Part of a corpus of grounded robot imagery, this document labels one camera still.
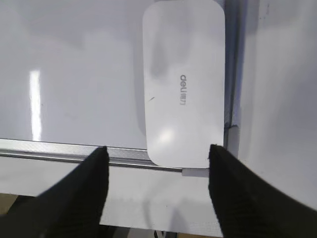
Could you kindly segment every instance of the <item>metal rail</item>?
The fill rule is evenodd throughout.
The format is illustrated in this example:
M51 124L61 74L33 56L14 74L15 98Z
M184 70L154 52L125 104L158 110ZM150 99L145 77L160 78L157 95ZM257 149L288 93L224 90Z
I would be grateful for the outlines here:
M81 163L97 146L0 139L0 157ZM110 166L182 172L154 164L146 150L108 147Z

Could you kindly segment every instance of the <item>white rounded rectangle box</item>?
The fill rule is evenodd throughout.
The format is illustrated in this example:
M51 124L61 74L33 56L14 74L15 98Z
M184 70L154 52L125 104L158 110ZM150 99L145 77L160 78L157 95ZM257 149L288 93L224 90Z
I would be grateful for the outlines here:
M143 16L147 149L160 165L207 168L223 144L225 18L212 0L152 4Z

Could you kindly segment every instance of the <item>glossy surface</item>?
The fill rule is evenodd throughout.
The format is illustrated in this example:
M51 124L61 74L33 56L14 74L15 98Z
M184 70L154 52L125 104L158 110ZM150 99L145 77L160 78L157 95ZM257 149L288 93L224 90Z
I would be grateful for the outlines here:
M0 2L0 138L146 149L153 0Z
M143 17L149 158L160 166L208 168L223 144L225 18L210 0L159 1Z

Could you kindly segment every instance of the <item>deli logo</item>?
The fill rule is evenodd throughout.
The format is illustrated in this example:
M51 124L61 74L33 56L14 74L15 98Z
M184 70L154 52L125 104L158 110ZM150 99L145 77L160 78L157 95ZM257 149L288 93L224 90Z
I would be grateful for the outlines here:
M186 105L187 97L187 79L185 75L180 76L180 105Z

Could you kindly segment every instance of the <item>white panel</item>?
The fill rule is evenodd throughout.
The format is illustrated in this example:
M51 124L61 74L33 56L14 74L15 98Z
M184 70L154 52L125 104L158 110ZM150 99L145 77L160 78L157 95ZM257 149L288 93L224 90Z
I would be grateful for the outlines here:
M145 149L142 16L153 2L1 1L0 138Z
M238 156L317 209L317 1L249 1Z

